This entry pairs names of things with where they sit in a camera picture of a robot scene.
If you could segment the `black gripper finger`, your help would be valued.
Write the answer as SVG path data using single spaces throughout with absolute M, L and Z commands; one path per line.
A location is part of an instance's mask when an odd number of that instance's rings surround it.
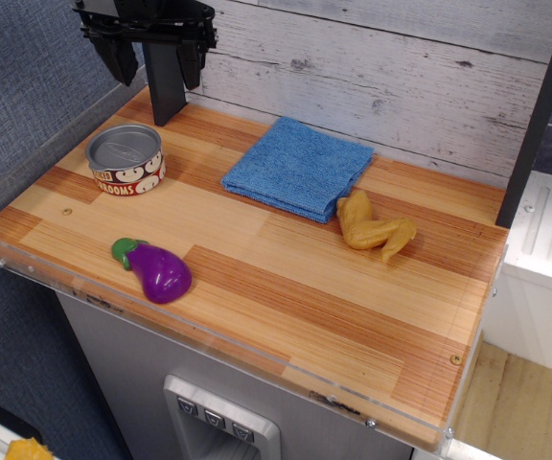
M 89 34 L 89 40 L 112 77 L 125 86 L 130 86 L 138 69 L 132 44 L 118 37 L 93 32 Z
M 182 79 L 188 90 L 200 86 L 201 71 L 205 66 L 208 42 L 205 39 L 183 39 L 177 46 L 177 57 Z

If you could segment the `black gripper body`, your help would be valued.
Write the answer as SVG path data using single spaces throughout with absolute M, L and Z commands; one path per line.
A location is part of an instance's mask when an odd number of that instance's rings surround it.
M 73 1 L 80 29 L 93 42 L 143 42 L 201 50 L 217 45 L 215 10 L 199 1 Z

